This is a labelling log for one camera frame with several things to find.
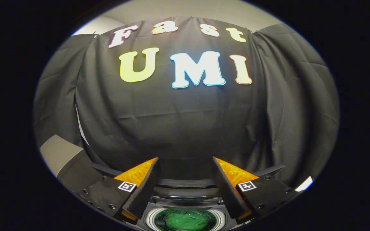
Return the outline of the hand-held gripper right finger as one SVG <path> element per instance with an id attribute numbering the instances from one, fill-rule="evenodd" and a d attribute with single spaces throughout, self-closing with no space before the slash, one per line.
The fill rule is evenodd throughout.
<path id="1" fill-rule="evenodd" d="M 212 158 L 212 178 L 230 217 L 238 225 L 263 219 L 297 197 L 294 188 L 276 178 L 284 167 L 279 164 L 250 173 Z"/>

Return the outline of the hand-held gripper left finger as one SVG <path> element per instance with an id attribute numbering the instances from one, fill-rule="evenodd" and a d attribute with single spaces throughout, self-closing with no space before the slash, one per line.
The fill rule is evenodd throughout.
<path id="1" fill-rule="evenodd" d="M 77 195 L 107 216 L 136 225 L 153 196 L 160 170 L 159 159 L 153 158 L 116 177 L 103 176 Z"/>

